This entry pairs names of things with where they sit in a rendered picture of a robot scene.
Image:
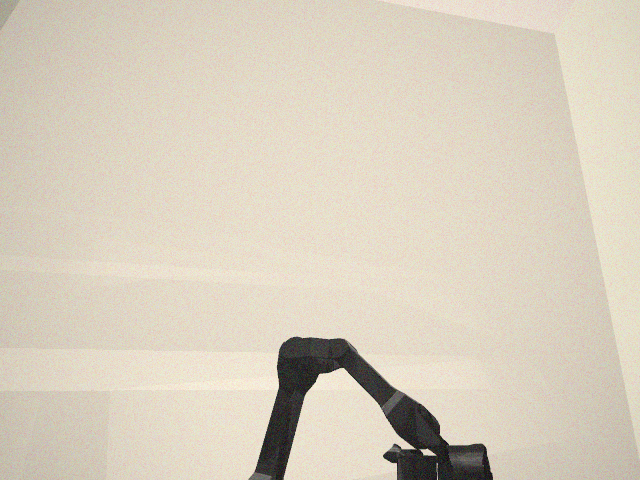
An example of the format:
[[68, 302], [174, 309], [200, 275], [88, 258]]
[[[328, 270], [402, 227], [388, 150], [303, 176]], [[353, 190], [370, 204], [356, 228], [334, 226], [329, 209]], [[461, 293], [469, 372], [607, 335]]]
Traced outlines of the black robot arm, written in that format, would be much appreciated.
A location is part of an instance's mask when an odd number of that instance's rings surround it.
[[[493, 480], [483, 444], [449, 445], [437, 419], [394, 388], [342, 338], [292, 337], [279, 349], [279, 388], [259, 459], [248, 480], [284, 480], [304, 397], [319, 374], [344, 368], [379, 404], [394, 431], [415, 449], [393, 444], [383, 458], [397, 480]], [[429, 449], [436, 455], [423, 455]], [[437, 467], [438, 463], [438, 467]]]

